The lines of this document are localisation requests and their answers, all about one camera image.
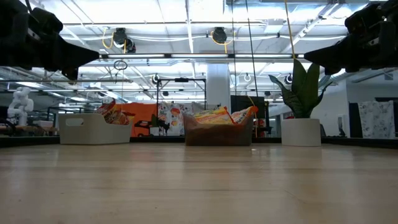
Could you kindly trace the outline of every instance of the white column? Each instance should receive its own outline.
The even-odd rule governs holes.
[[[207,104],[226,106],[231,112],[228,64],[208,64],[206,79]]]

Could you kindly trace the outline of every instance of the wooden floor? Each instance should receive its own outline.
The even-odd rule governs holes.
[[[0,149],[0,223],[398,223],[398,150]]]

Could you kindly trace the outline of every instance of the yellow cable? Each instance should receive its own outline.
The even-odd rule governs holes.
[[[287,0],[284,0],[284,1],[285,1],[285,10],[286,10],[287,26],[289,27],[290,44],[292,45],[293,59],[296,59],[296,56],[294,55],[294,45],[293,45],[292,29],[290,28],[289,11],[287,10]]]
[[[114,34],[114,32],[112,33],[111,45],[110,45],[110,46],[107,46],[107,45],[105,44],[105,39],[104,39],[104,38],[102,39],[102,44],[104,45],[104,47],[105,47],[106,49],[111,49],[112,46],[113,46],[113,34]]]
[[[251,103],[253,104],[253,106],[256,106],[256,105],[254,104],[253,100],[250,98],[249,95],[248,95],[248,97],[249,97],[249,100],[251,101]],[[259,126],[259,120],[257,119],[257,113],[254,113],[254,117],[255,117],[255,119],[256,119],[256,138],[257,138],[257,128],[258,128],[258,126]]]
[[[210,33],[211,39],[213,40],[214,43],[216,43],[216,44],[218,44],[218,45],[224,45],[225,53],[227,54],[226,46],[227,46],[228,44],[230,44],[230,43],[234,40],[234,38],[232,38],[232,40],[230,40],[228,43],[220,44],[220,43],[217,43],[217,42],[214,40],[214,38],[213,38],[213,33],[214,33],[214,31],[211,31],[211,33]]]

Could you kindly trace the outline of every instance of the snack bag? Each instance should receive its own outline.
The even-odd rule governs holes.
[[[200,124],[233,124],[226,107],[220,107],[215,110],[205,110],[194,115]]]
[[[258,111],[257,106],[250,106],[244,110],[234,112],[233,114],[231,114],[231,117],[235,124],[240,124],[246,117],[251,116],[254,113],[257,113],[257,111]]]
[[[94,113],[102,114],[108,124],[127,125],[130,123],[130,119],[120,109],[116,108],[115,99],[108,104],[103,104]]]
[[[112,124],[116,117],[119,115],[118,110],[115,107],[116,101],[113,99],[112,102],[108,104],[103,104],[94,113],[99,113],[104,116],[105,121],[108,124]]]

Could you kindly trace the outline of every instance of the white planter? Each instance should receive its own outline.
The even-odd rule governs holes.
[[[321,146],[319,119],[285,119],[281,128],[284,146]]]

